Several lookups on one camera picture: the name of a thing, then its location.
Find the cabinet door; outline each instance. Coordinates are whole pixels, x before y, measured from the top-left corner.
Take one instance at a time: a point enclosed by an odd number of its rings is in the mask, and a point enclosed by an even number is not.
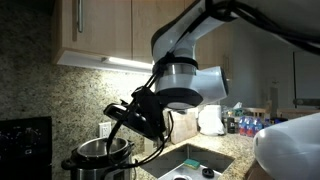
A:
[[[185,0],[187,8],[194,0]],[[196,60],[199,69],[221,66],[227,78],[232,78],[232,39],[233,30],[230,23],[225,23],[196,42]]]
[[[184,10],[184,0],[133,0],[133,59],[151,63],[152,35]]]
[[[132,58],[131,0],[82,0],[82,33],[77,31],[77,2],[80,0],[59,1],[62,48]]]

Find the pressure cooker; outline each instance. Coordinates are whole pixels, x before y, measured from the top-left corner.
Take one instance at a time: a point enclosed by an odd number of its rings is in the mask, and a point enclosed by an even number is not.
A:
[[[114,138],[107,157],[107,138],[97,138],[85,142],[72,150],[71,157],[61,163],[69,170],[71,180],[131,180],[130,169],[114,169],[115,163],[131,163],[133,143]]]

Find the black stove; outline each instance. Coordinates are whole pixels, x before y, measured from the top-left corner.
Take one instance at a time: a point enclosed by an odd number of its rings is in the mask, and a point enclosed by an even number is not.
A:
[[[51,180],[52,119],[0,121],[0,179]]]

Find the granite backsplash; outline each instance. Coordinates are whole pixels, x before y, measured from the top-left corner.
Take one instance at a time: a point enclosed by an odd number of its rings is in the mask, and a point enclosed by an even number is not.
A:
[[[60,162],[96,138],[103,109],[143,85],[147,75],[59,66],[51,63],[51,17],[0,0],[0,120],[51,116],[53,179],[69,179]],[[119,137],[143,150],[143,137],[122,127]]]

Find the kitchen counter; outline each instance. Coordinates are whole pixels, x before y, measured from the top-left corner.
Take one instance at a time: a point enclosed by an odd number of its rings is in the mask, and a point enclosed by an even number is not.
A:
[[[246,173],[254,163],[253,138],[240,136],[239,134],[227,134],[226,136],[205,136],[198,134],[188,140],[164,149],[166,154],[185,144],[191,144],[208,151],[218,152],[234,159],[230,166],[222,173],[219,180],[237,180],[245,179]],[[142,160],[145,155],[138,154],[133,156],[133,160]],[[137,180],[157,179],[142,168],[136,168]]]

